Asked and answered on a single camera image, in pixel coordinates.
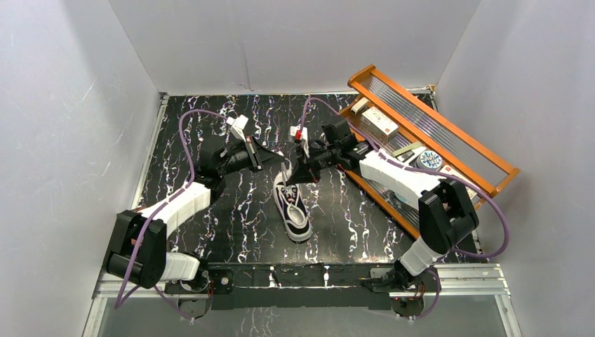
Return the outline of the black white sneaker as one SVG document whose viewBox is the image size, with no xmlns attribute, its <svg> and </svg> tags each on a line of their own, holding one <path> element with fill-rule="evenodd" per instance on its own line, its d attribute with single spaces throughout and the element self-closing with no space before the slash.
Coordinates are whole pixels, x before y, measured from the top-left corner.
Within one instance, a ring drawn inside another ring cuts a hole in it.
<svg viewBox="0 0 595 337">
<path fill-rule="evenodd" d="M 312 227 L 300 186 L 277 182 L 273 197 L 290 240 L 297 243 L 307 241 L 312 235 Z"/>
</svg>

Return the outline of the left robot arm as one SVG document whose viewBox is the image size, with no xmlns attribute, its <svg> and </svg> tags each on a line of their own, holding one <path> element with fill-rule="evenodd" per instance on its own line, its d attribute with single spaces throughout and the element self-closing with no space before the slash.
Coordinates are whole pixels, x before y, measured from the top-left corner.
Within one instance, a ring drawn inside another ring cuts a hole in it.
<svg viewBox="0 0 595 337">
<path fill-rule="evenodd" d="M 190 183 L 141 211 L 117 214 L 102 269 L 145 289 L 176 280 L 190 291 L 203 291 L 210 281 L 208 271 L 196 256 L 168 251 L 168 237 L 220 198 L 227 175 L 246 168 L 258 172 L 284 159 L 252 136 L 218 149 L 202 147 Z"/>
</svg>

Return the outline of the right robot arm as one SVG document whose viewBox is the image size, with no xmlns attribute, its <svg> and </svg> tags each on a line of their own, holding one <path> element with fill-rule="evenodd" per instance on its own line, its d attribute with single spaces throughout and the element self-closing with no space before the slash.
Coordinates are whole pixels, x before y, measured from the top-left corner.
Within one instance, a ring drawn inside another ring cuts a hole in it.
<svg viewBox="0 0 595 337">
<path fill-rule="evenodd" d="M 457 178 L 398 163 L 369 140 L 359 141 L 341 117 L 323 126 L 325 140 L 308 141 L 305 127 L 293 126 L 297 162 L 287 181 L 291 185 L 315 183 L 320 172 L 340 166 L 391 190 L 418 214 L 420 236 L 394 264 L 391 278 L 401 289 L 412 291 L 422 283 L 423 272 L 475 230 L 479 219 L 467 188 Z"/>
</svg>

